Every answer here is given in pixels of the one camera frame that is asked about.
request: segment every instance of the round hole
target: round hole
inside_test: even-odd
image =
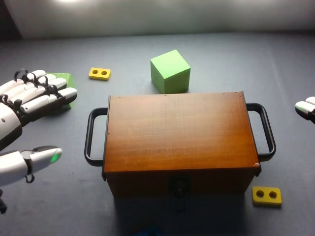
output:
[[[256,195],[257,195],[259,198],[262,198],[262,197],[264,196],[264,192],[261,191],[261,190],[258,190],[258,191],[256,192]]]
[[[277,194],[274,191],[272,191],[269,193],[269,197],[271,197],[272,199],[275,199],[277,197]]]

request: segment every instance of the wood grain surface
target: wood grain surface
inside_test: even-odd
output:
[[[112,96],[105,173],[257,168],[243,92]]]

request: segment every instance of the black handle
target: black handle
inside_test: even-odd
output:
[[[88,120],[88,127],[87,127],[87,135],[85,138],[85,146],[84,146],[84,156],[86,161],[91,166],[102,166],[103,159],[91,159],[91,146],[92,146],[92,137],[93,137],[93,127],[94,127],[94,120],[98,116],[106,116],[107,115],[107,107],[104,108],[96,108],[91,111]]]
[[[267,116],[266,109],[258,104],[258,103],[246,103],[247,111],[254,111],[259,113],[261,122],[262,122],[262,127],[264,128],[269,152],[268,153],[259,153],[258,154],[258,159],[259,161],[269,161],[276,153],[276,143],[274,136],[272,134],[272,130],[270,127],[269,119]]]

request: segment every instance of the gray tabletop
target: gray tabletop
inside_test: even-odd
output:
[[[189,92],[244,91],[262,104],[277,144],[244,196],[190,196],[185,213],[169,197],[114,200],[101,168],[84,159],[87,119],[107,106],[108,95],[158,93],[150,59],[177,49],[191,66]],[[0,44],[0,84],[20,68],[71,73],[78,90],[73,108],[23,128],[3,151],[43,145],[63,149],[60,161],[3,187],[8,205],[0,235],[129,235],[151,225],[163,235],[313,235],[315,230],[315,125],[294,105],[315,95],[315,36],[218,33],[201,35],[84,38]],[[91,67],[112,70],[108,82],[88,78]],[[258,152],[267,150],[257,114],[250,114]],[[91,156],[100,158],[105,117],[96,119]],[[254,185],[279,187],[281,209],[252,205]]]

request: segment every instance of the green block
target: green block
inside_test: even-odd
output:
[[[151,79],[160,93],[181,93],[189,88],[190,66],[177,50],[151,59]]]
[[[56,76],[56,78],[64,78],[67,81],[67,88],[75,88],[74,86],[74,81],[72,79],[71,74],[69,73],[52,73],[52,72],[47,72],[47,74],[51,74]],[[66,107],[64,107],[65,109],[70,109],[73,105],[73,102],[71,102],[70,104],[66,105]]]

